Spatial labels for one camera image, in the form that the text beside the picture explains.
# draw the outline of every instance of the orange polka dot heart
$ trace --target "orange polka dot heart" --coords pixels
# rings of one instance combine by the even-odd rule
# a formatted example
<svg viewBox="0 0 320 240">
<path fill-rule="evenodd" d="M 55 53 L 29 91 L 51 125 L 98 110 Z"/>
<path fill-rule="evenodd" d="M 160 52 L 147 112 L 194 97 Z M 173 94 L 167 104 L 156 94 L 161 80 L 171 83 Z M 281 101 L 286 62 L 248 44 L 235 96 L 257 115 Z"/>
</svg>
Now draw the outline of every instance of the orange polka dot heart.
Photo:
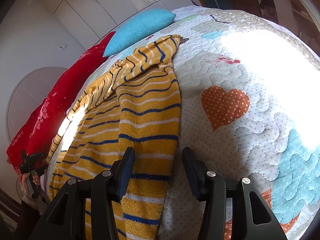
<svg viewBox="0 0 320 240">
<path fill-rule="evenodd" d="M 203 91 L 201 102 L 214 131 L 243 116 L 250 105 L 249 97 L 241 90 L 226 92 L 218 86 Z"/>
</svg>

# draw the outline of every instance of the metal screw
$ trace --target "metal screw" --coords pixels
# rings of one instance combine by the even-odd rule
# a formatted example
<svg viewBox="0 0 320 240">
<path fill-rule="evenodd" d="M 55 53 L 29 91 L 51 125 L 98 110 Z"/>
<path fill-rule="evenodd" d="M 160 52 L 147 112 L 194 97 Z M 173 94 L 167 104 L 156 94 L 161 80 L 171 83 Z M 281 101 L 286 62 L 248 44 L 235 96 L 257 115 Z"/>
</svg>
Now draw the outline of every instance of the metal screw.
<svg viewBox="0 0 320 240">
<path fill-rule="evenodd" d="M 215 177 L 216 176 L 216 173 L 214 171 L 207 171 L 207 175 L 209 177 Z"/>
<path fill-rule="evenodd" d="M 249 178 L 243 178 L 243 179 L 242 179 L 242 182 L 243 182 L 244 184 L 250 184 L 251 180 L 250 180 Z"/>
<path fill-rule="evenodd" d="M 72 184 L 75 184 L 75 183 L 76 183 L 76 179 L 75 178 L 68 179 L 68 184 L 69 185 L 72 185 Z"/>
<path fill-rule="evenodd" d="M 102 173 L 102 176 L 103 176 L 103 177 L 109 177 L 109 176 L 111 176 L 111 171 L 104 171 L 104 172 Z"/>
</svg>

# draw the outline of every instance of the black clamp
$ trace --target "black clamp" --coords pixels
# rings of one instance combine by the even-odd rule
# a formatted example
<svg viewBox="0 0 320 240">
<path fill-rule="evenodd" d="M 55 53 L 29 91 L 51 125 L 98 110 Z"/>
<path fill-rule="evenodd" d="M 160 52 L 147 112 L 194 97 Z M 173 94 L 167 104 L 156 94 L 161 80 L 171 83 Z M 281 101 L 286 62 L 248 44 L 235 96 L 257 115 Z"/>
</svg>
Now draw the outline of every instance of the black clamp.
<svg viewBox="0 0 320 240">
<path fill-rule="evenodd" d="M 93 239 L 119 240 L 111 201 L 127 191 L 135 161 L 132 147 L 122 160 L 93 179 L 68 179 L 37 223 L 29 240 L 81 240 L 85 237 L 85 200 L 91 199 Z"/>
<path fill-rule="evenodd" d="M 198 240 L 223 240 L 226 198 L 232 198 L 231 240 L 287 240 L 278 220 L 249 178 L 224 179 L 196 160 L 191 149 L 182 151 L 191 192 L 206 201 Z"/>
<path fill-rule="evenodd" d="M 41 187 L 37 186 L 33 182 L 33 176 L 38 173 L 39 177 L 44 174 L 46 167 L 35 168 L 38 160 L 44 159 L 46 156 L 39 153 L 33 153 L 27 156 L 25 151 L 21 151 L 22 163 L 19 165 L 21 174 L 30 173 L 29 178 L 27 178 L 27 185 L 32 198 L 37 198 L 40 195 Z"/>
</svg>

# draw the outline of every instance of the blue pillow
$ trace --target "blue pillow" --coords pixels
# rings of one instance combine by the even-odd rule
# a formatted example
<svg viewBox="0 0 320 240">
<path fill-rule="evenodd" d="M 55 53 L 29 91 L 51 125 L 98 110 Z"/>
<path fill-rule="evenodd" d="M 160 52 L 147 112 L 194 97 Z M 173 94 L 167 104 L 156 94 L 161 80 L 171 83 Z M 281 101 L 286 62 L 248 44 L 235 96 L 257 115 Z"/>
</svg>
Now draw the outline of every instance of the blue pillow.
<svg viewBox="0 0 320 240">
<path fill-rule="evenodd" d="M 153 9 L 136 15 L 117 30 L 103 56 L 117 54 L 143 38 L 162 30 L 173 23 L 175 16 L 174 13 L 165 9 Z"/>
</svg>

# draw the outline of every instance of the quilted bedspread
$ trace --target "quilted bedspread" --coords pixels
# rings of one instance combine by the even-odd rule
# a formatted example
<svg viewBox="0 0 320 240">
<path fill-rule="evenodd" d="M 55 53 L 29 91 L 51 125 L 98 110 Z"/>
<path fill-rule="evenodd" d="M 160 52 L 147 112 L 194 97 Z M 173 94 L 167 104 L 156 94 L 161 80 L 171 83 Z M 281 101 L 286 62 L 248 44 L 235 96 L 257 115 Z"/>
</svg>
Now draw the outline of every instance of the quilted bedspread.
<svg viewBox="0 0 320 240">
<path fill-rule="evenodd" d="M 83 89 L 134 48 L 170 34 L 182 36 L 173 58 L 181 131 L 158 239 L 193 240 L 200 229 L 204 203 L 191 194 L 184 147 L 226 178 L 249 177 L 287 238 L 299 239 L 320 206 L 319 61 L 259 17 L 206 9 L 111 57 Z M 231 208 L 227 201 L 226 240 Z"/>
</svg>

